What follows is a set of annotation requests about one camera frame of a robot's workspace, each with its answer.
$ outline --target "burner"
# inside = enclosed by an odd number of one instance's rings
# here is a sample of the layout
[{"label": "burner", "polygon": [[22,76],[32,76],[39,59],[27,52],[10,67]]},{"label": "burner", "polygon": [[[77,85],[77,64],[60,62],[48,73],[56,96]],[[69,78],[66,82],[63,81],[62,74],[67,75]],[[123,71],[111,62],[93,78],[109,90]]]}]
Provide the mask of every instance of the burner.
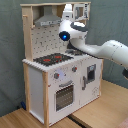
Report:
[{"label": "burner", "polygon": [[56,59],[60,59],[60,58],[62,58],[62,56],[55,56],[55,58],[56,58]]},{"label": "burner", "polygon": [[60,54],[60,53],[54,53],[54,54],[51,54],[51,55],[36,58],[33,61],[37,62],[37,63],[40,63],[40,64],[43,64],[45,66],[50,66],[50,65],[57,64],[57,63],[61,63],[63,61],[69,60],[69,59],[73,59],[73,57],[63,55],[63,54]]},{"label": "burner", "polygon": [[51,60],[50,59],[44,59],[43,61],[44,62],[50,62]]}]

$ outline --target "wooden panel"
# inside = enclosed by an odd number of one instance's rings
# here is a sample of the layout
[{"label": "wooden panel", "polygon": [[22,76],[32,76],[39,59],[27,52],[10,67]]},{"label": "wooden panel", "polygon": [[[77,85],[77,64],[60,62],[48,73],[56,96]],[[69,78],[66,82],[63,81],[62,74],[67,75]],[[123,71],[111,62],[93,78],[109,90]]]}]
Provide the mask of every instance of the wooden panel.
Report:
[{"label": "wooden panel", "polygon": [[31,41],[31,28],[33,26],[32,21],[32,8],[23,7],[22,8],[22,18],[23,18],[23,31],[24,31],[24,44],[25,44],[25,57],[26,59],[33,61],[32,57],[32,41]]},{"label": "wooden panel", "polygon": [[64,11],[65,5],[59,5],[57,6],[57,16],[62,18],[62,14]]},{"label": "wooden panel", "polygon": [[102,82],[102,74],[103,74],[103,64],[104,64],[104,59],[102,59],[102,64],[101,64],[99,96],[101,96],[101,85],[102,85],[101,82]]},{"label": "wooden panel", "polygon": [[[0,128],[45,128],[37,119],[23,109],[0,118]],[[50,128],[81,128],[67,117]]]},{"label": "wooden panel", "polygon": [[91,2],[65,2],[65,3],[41,3],[41,4],[21,4],[20,6],[43,6],[43,5],[63,5],[63,4],[79,4],[79,3],[91,3]]},{"label": "wooden panel", "polygon": [[29,75],[28,65],[23,63],[24,66],[24,81],[25,81],[25,94],[26,94],[26,110],[30,111],[30,91],[29,91]]},{"label": "wooden panel", "polygon": [[115,128],[128,118],[128,89],[102,80],[102,95],[72,114],[87,128]]},{"label": "wooden panel", "polygon": [[43,72],[44,126],[49,128],[48,72]]}]

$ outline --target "wooden table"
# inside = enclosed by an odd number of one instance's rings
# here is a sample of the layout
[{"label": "wooden table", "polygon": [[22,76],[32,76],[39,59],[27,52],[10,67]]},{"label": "wooden table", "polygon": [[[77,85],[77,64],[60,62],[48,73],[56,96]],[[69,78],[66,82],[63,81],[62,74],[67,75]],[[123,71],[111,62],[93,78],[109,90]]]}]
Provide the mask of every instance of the wooden table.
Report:
[{"label": "wooden table", "polygon": [[128,118],[128,89],[102,80],[101,97],[71,116],[87,128],[115,128]]},{"label": "wooden table", "polygon": [[[44,128],[31,114],[19,109],[0,118],[0,128]],[[81,128],[69,118],[64,118],[50,128]]]}]

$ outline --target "toy kitchen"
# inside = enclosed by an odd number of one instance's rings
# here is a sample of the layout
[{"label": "toy kitchen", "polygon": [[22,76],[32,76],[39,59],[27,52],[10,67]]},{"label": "toy kitchen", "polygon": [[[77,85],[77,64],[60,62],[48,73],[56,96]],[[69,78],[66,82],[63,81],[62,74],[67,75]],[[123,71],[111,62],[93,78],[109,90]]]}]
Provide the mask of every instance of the toy kitchen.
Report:
[{"label": "toy kitchen", "polygon": [[[90,2],[70,4],[73,11],[80,10],[81,22],[86,24]],[[59,38],[65,5],[21,5],[26,108],[46,128],[101,95],[102,59],[72,49],[68,41]]]}]

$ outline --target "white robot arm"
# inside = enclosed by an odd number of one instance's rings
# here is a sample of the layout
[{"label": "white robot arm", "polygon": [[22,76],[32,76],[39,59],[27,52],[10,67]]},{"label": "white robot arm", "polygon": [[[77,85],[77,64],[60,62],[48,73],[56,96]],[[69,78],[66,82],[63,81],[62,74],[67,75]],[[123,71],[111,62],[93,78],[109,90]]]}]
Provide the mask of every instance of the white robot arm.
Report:
[{"label": "white robot arm", "polygon": [[70,41],[73,47],[93,57],[109,59],[125,67],[123,75],[128,79],[127,46],[115,40],[109,40],[102,46],[87,45],[85,44],[85,37],[88,32],[86,26],[83,23],[72,22],[72,20],[67,18],[64,19],[64,17],[68,17],[68,13],[63,16],[63,21],[59,28],[59,36],[63,41]]}]

